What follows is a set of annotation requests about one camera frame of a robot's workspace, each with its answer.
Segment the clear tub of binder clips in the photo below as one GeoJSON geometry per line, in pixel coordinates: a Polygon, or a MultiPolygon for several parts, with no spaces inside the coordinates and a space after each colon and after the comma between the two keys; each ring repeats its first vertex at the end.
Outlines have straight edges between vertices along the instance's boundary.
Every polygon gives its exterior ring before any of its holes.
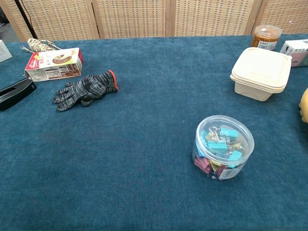
{"type": "Polygon", "coordinates": [[[196,129],[192,160],[208,177],[228,180],[240,173],[254,147],[252,133],[240,121],[224,115],[209,116],[196,129]]]}

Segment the white pink tissue box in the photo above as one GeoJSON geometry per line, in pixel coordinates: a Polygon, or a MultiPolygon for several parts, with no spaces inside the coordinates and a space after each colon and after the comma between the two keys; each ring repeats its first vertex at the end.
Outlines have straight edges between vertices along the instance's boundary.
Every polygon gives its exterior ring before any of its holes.
{"type": "Polygon", "coordinates": [[[308,39],[287,40],[280,53],[292,57],[291,67],[308,66],[308,39]]]}

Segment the cream square lidded container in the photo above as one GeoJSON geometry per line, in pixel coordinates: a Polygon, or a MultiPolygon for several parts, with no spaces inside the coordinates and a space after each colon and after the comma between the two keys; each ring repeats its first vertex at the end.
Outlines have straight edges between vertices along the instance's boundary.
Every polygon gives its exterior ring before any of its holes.
{"type": "Polygon", "coordinates": [[[236,61],[230,79],[235,93],[260,101],[284,91],[292,56],[256,47],[245,49],[236,61]]]}

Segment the blue table cloth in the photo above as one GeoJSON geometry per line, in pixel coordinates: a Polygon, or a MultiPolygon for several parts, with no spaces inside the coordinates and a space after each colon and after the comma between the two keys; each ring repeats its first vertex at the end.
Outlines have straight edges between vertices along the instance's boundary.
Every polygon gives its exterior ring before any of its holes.
{"type": "Polygon", "coordinates": [[[115,73],[118,92],[57,112],[66,81],[0,111],[0,231],[308,231],[308,66],[259,102],[231,70],[250,36],[57,41],[79,47],[82,74],[115,73]],[[242,122],[255,148],[233,179],[192,159],[198,124],[242,122]]]}

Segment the black stapler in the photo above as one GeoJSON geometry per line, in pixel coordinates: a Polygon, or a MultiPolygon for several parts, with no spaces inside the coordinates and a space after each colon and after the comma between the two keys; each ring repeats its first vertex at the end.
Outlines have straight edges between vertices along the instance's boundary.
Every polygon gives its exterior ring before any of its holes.
{"type": "Polygon", "coordinates": [[[36,90],[35,83],[24,78],[3,89],[0,89],[0,111],[4,111],[31,94],[36,90]]]}

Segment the yellow rounded object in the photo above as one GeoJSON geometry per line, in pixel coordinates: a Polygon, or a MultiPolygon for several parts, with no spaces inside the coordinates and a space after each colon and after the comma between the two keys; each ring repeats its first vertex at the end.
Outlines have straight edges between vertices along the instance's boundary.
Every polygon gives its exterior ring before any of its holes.
{"type": "Polygon", "coordinates": [[[301,97],[299,108],[302,121],[308,124],[308,88],[301,97]]]}

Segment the red white food box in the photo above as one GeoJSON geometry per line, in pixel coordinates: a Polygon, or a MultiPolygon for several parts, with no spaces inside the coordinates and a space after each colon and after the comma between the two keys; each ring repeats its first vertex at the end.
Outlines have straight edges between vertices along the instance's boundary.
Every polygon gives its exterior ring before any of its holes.
{"type": "Polygon", "coordinates": [[[35,52],[26,65],[25,77],[34,82],[78,77],[82,67],[80,48],[35,52]]]}

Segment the woven wicker folding screen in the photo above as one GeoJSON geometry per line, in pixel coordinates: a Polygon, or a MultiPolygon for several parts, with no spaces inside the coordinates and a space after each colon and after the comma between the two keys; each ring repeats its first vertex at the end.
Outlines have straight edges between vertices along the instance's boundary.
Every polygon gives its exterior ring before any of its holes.
{"type": "MultiPolygon", "coordinates": [[[[23,0],[39,39],[251,35],[260,24],[308,33],[308,0],[23,0]]],[[[0,0],[21,41],[32,38],[14,0],[0,0]]]]}

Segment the black stand pole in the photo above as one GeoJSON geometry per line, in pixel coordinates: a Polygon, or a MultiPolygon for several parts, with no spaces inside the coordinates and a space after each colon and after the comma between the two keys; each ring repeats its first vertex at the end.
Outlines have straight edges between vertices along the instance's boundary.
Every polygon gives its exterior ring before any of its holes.
{"type": "Polygon", "coordinates": [[[34,31],[34,28],[32,26],[32,21],[31,21],[31,16],[30,14],[28,13],[24,3],[23,3],[23,0],[14,0],[19,12],[21,13],[21,16],[24,20],[24,22],[26,23],[26,26],[28,27],[29,31],[30,31],[30,34],[32,35],[33,38],[35,39],[38,39],[35,31],[34,31]]]}

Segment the clear jar of brown snacks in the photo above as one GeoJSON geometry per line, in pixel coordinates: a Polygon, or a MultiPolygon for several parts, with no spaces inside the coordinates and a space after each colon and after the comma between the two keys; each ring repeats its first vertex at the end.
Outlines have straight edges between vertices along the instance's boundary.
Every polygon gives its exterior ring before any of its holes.
{"type": "Polygon", "coordinates": [[[253,33],[251,47],[273,51],[282,34],[282,29],[273,25],[258,25],[253,33]]]}

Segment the black grey knit glove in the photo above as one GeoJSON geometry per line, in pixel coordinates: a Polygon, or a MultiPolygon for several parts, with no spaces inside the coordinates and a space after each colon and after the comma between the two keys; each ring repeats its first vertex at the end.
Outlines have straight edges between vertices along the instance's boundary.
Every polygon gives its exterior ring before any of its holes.
{"type": "Polygon", "coordinates": [[[77,82],[68,82],[55,93],[52,102],[58,112],[67,111],[77,102],[83,107],[91,105],[108,93],[118,91],[116,76],[108,70],[100,75],[87,75],[77,82]]]}

